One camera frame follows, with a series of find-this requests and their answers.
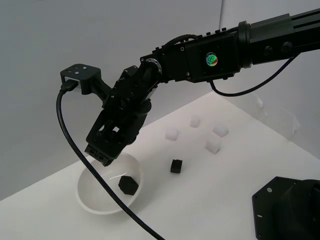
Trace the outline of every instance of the white cube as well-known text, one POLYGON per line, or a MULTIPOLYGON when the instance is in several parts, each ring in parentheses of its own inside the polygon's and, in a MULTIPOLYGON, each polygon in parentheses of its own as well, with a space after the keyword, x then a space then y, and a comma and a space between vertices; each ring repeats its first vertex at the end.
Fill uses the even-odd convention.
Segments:
POLYGON ((221 148, 221 140, 218 137, 210 136, 205 141, 205 148, 211 153, 216 154, 221 148))
POLYGON ((175 127, 170 127, 165 132, 165 138, 171 141, 175 141, 178 139, 179 131, 175 127))
POLYGON ((192 115, 190 120, 190 127, 197 128, 200 125, 200 117, 198 115, 192 115))
POLYGON ((229 129, 222 123, 217 124, 212 131, 215 134, 217 134, 220 138, 223 138, 225 135, 229 133, 229 129))

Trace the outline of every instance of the white table surface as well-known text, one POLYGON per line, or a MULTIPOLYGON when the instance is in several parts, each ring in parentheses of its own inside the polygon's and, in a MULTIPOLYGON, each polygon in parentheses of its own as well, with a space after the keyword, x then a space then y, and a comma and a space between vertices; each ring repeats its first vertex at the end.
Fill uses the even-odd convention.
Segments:
MULTIPOLYGON (((320 179, 319 159, 212 92, 141 129, 124 152, 144 172, 131 209, 166 240, 254 240, 255 192, 275 176, 320 179), (199 128, 189 127, 193 114, 199 128), (218 122, 229 134, 214 155, 204 146, 218 122), (168 127, 179 129, 177 141, 164 139, 168 127), (183 160, 181 174, 170 173, 172 159, 183 160)), ((123 212, 83 210, 75 198, 83 169, 76 162, 0 201, 0 239, 153 239, 123 212)))

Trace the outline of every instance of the robotic arm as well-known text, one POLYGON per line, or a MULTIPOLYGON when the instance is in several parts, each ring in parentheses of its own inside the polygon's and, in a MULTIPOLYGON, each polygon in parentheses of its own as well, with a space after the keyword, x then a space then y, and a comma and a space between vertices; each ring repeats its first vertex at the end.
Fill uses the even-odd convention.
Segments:
POLYGON ((159 83, 186 80, 208 82, 215 88, 212 80, 226 80, 241 68, 293 60, 300 53, 319 48, 320 9, 317 9, 253 24, 243 21, 238 27, 222 28, 204 36, 177 37, 141 57, 139 68, 125 69, 113 88, 102 81, 101 70, 93 66, 75 64, 60 75, 62 83, 76 80, 83 95, 94 93, 102 100, 103 110, 86 138, 85 152, 108 166, 125 146, 135 141, 151 110, 150 96, 159 83))

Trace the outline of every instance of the black cube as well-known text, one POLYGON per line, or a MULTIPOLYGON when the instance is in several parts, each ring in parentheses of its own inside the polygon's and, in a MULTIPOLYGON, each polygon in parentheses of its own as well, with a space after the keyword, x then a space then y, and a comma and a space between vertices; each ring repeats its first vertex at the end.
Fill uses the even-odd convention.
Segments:
POLYGON ((124 194, 132 196, 135 195, 139 187, 136 181, 130 176, 122 176, 118 186, 124 194))
POLYGON ((179 174, 181 173, 182 160, 173 159, 171 164, 171 173, 179 174))

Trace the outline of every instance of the small cube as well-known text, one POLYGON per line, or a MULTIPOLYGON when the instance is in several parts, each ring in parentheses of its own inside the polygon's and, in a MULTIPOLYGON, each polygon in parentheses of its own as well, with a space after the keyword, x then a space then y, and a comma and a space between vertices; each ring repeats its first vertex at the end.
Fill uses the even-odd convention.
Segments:
POLYGON ((227 135, 229 133, 228 128, 221 123, 216 125, 212 131, 215 134, 217 134, 220 138, 223 138, 225 135, 227 135))
POLYGON ((200 117, 198 115, 192 115, 190 120, 190 127, 197 128, 200 125, 200 117))
POLYGON ((173 159, 171 163, 171 173, 179 174, 181 173, 181 167, 182 167, 182 160, 173 159))
POLYGON ((211 153, 216 154, 221 148, 221 140, 218 137, 209 137, 205 142, 205 148, 211 153))
POLYGON ((139 187, 136 181, 130 176, 122 176, 118 186, 124 194, 132 196, 135 195, 139 187))
POLYGON ((178 129, 176 129, 175 127, 170 127, 165 132, 165 138, 171 141, 175 141, 178 139, 178 134, 178 129))

